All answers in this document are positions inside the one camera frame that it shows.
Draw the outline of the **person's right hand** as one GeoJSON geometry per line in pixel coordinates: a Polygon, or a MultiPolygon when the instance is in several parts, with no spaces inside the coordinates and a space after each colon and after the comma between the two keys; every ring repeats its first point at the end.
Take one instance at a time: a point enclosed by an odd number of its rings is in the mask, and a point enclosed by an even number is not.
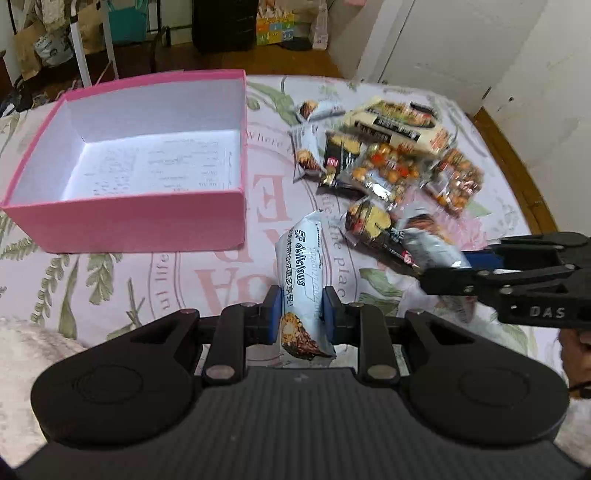
{"type": "Polygon", "coordinates": [[[562,329],[559,333],[561,359],[569,393],[573,398],[590,399],[590,332],[562,329]]]}

